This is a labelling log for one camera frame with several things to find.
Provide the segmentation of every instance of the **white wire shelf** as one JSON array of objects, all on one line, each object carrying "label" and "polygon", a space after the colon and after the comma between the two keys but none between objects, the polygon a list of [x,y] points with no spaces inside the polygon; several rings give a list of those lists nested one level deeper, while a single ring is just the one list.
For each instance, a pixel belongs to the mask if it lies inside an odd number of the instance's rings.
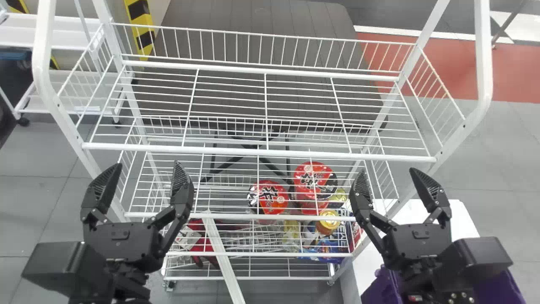
[{"label": "white wire shelf", "polygon": [[[33,48],[36,34],[35,14],[7,12],[0,7],[0,45],[3,47]],[[83,51],[88,46],[88,39],[79,17],[55,16],[52,23],[53,35],[51,46],[57,50]],[[96,18],[85,18],[91,36],[100,31],[100,22]]]},{"label": "white wire shelf", "polygon": [[[332,276],[325,263],[286,257],[231,257],[237,280],[324,280]],[[223,280],[221,271],[204,262],[197,267],[190,257],[170,256],[164,263],[164,280]]]},{"label": "white wire shelf", "polygon": [[[139,29],[114,26],[127,41],[127,33]],[[286,156],[279,137],[291,147],[310,147],[292,152],[297,157],[435,162],[464,121],[414,44],[158,28],[149,55],[130,45],[120,65],[110,56],[110,42],[94,36],[74,71],[118,75],[113,85],[73,73],[58,91],[61,98],[86,98],[79,121],[88,111],[102,111],[84,149],[203,153],[212,147],[203,150],[200,143],[258,144],[221,153]],[[412,53],[420,59],[408,64]],[[402,81],[407,64],[413,72]],[[66,90],[81,83],[90,90],[79,96]],[[110,134],[111,119],[131,131]],[[141,145],[125,144],[130,136]]]},{"label": "white wire shelf", "polygon": [[[67,77],[70,75],[71,71],[67,70],[50,70],[49,75],[51,77],[51,84],[53,88],[59,91],[62,88],[62,85],[65,83]],[[105,89],[111,89],[115,79],[118,77],[118,73],[108,72],[105,75],[100,75],[98,72],[86,72],[86,71],[75,71],[73,73],[74,80],[68,83],[68,87],[65,88],[66,95],[60,98],[62,105],[66,109],[66,112],[70,115],[101,115],[103,112],[104,115],[109,117],[115,117],[120,109],[112,106],[104,108],[109,95],[109,91]],[[90,101],[90,96],[93,94],[92,85],[96,85],[101,79],[104,90],[98,90],[94,97],[92,98],[93,102],[91,106],[87,105]],[[115,93],[111,95],[111,98],[116,100],[122,100],[125,94],[122,92]],[[32,82],[25,94],[21,97],[17,105],[15,106],[15,111],[18,113],[37,113],[37,114],[47,114],[49,110],[45,107],[41,95],[36,89],[35,84]]]},{"label": "white wire shelf", "polygon": [[[140,171],[130,174],[130,177],[137,178],[137,183],[125,214],[127,217],[146,218],[168,207],[174,161],[182,163],[196,189],[192,218],[208,217],[204,212],[210,210],[212,214],[210,217],[221,219],[310,221],[324,219],[318,215],[323,209],[340,211],[342,208],[349,208],[347,201],[341,204],[334,203],[333,196],[322,198],[320,195],[313,195],[313,198],[318,200],[317,203],[300,205],[303,203],[300,195],[306,195],[306,190],[293,186],[295,185],[293,176],[299,172],[302,164],[313,162],[322,163],[330,168],[335,174],[332,181],[336,184],[335,188],[341,189],[340,191],[345,194],[348,194],[356,173],[366,171],[373,198],[383,201],[382,209],[378,210],[383,214],[398,199],[394,179],[386,161],[361,161],[356,165],[350,160],[338,159],[145,152]],[[268,180],[274,182],[276,187],[281,187],[280,195],[286,201],[279,214],[266,214],[260,202],[255,207],[248,204],[250,188]],[[354,221],[354,218],[348,216],[345,218]]]},{"label": "white wire shelf", "polygon": [[[130,134],[111,135],[107,130],[115,115],[104,112],[87,148],[104,148],[100,144],[110,142],[111,136],[118,137],[117,142],[126,136],[141,136],[154,142],[154,146],[141,148],[148,151],[169,146],[167,149],[181,152],[197,149],[195,144],[202,142],[258,144],[261,148],[251,153],[269,155],[280,154],[284,140],[275,138],[285,137],[289,146],[310,146],[311,152],[362,158],[369,157],[368,148],[380,147],[406,160],[434,161],[395,83],[381,87],[332,78],[200,70],[137,74],[142,75],[136,77],[139,83],[130,85],[136,100],[126,98],[132,103],[121,107],[126,111],[121,112],[120,120],[131,122],[140,117],[142,124],[137,128],[124,125],[132,128]],[[130,76],[121,78],[127,82]],[[126,82],[117,80],[111,92],[125,92]],[[396,92],[381,99],[378,89]],[[111,97],[104,109],[108,113],[118,109],[122,100]],[[392,105],[385,105],[390,100]],[[377,157],[395,158],[381,155]]]}]

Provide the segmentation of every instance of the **yellow and black striped post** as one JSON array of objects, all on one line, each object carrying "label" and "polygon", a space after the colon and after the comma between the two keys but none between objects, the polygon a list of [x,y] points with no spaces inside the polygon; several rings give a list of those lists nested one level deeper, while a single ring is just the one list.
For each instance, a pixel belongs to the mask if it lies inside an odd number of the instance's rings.
[{"label": "yellow and black striped post", "polygon": [[[131,24],[154,25],[147,0],[124,0],[127,17]],[[132,27],[133,39],[139,55],[148,56],[154,47],[156,39],[155,30],[147,27]],[[140,60],[148,60],[148,57],[140,57]]]},{"label": "yellow and black striped post", "polygon": [[[29,14],[28,8],[26,7],[26,4],[24,3],[24,0],[6,0],[6,2],[9,5],[9,8],[12,12],[19,12],[22,14]],[[56,59],[54,56],[51,56],[51,61],[49,62],[49,67],[51,69],[59,70],[60,67],[58,66],[58,62],[56,62]]]}]

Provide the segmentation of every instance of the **yellow can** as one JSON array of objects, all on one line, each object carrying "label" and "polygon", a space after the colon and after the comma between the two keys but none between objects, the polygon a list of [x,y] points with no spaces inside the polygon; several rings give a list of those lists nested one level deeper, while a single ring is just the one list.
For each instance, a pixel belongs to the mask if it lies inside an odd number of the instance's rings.
[{"label": "yellow can", "polygon": [[[339,216],[338,213],[335,210],[325,209],[321,212],[319,212],[320,216]],[[334,220],[321,220],[315,223],[315,227],[317,228],[317,231],[324,235],[330,235],[334,233],[334,230],[336,230],[339,225],[341,224],[341,221],[334,221]]]}]

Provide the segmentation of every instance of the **red noodle cup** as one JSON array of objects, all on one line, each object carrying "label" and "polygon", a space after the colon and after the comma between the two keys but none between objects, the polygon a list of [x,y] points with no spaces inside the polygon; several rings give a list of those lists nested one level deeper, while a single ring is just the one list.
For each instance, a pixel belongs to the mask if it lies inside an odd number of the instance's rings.
[{"label": "red noodle cup", "polygon": [[259,184],[252,185],[247,199],[251,210],[259,214],[281,214],[289,205],[285,188],[272,180],[261,180]]},{"label": "red noodle cup", "polygon": [[328,206],[328,199],[338,188],[338,178],[332,169],[321,162],[305,162],[299,165],[293,176],[294,191],[301,211],[317,215]]}]

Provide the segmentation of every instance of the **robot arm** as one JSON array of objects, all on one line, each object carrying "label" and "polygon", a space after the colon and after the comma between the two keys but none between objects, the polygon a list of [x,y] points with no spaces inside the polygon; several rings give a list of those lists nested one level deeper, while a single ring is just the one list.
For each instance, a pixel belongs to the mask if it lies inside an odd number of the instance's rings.
[{"label": "robot arm", "polygon": [[[396,303],[492,303],[486,299],[482,284],[493,284],[499,276],[508,277],[510,257],[496,237],[461,239],[452,243],[450,203],[443,187],[418,169],[409,170],[414,186],[428,217],[423,223],[397,224],[377,213],[365,172],[361,172],[350,190],[354,216],[375,248],[382,255],[387,277],[380,276],[364,292],[362,300],[373,302],[395,296]],[[379,229],[385,234],[381,237]],[[384,282],[392,288],[373,288]],[[521,295],[513,292],[511,283],[503,280],[497,292],[508,291],[515,303]],[[378,290],[395,290],[395,295]]]},{"label": "robot arm", "polygon": [[[193,182],[174,163],[170,206],[145,222],[112,223],[109,210],[122,164],[102,172],[88,186],[81,204],[84,242],[39,243],[22,277],[69,297],[69,303],[150,303],[144,287],[158,271],[193,203]],[[159,231],[168,224],[165,236]]]}]

